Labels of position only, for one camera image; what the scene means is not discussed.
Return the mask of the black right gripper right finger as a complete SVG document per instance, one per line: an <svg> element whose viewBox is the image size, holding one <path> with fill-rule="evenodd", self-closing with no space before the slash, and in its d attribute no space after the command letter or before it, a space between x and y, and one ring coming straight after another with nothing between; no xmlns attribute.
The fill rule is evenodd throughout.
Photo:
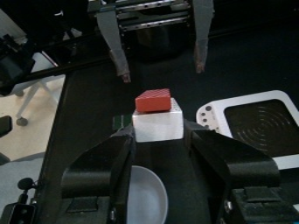
<svg viewBox="0 0 299 224"><path fill-rule="evenodd" d="M212 224L299 224L269 156L188 120L183 138L208 184Z"/></svg>

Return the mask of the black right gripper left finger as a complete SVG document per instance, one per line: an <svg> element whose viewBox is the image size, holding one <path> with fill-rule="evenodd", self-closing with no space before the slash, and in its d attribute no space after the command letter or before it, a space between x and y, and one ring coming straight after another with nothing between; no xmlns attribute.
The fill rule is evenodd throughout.
<svg viewBox="0 0 299 224"><path fill-rule="evenodd" d="M126 224L126 202L136 141L130 125L84 151L60 180L53 224Z"/></svg>

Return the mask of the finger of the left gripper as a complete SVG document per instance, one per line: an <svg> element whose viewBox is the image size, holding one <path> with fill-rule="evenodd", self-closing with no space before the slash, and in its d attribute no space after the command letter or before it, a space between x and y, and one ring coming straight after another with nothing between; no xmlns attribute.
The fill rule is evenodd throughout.
<svg viewBox="0 0 299 224"><path fill-rule="evenodd" d="M208 54L211 20L213 17L212 0L192 0L193 24L196 32L193 58L196 73L204 72Z"/></svg>
<svg viewBox="0 0 299 224"><path fill-rule="evenodd" d="M106 41L109 56L116 67L116 75L122 79L124 83L129 83L129 68L120 41L117 16L113 10L101 11L97 13L97 28L104 40Z"/></svg>

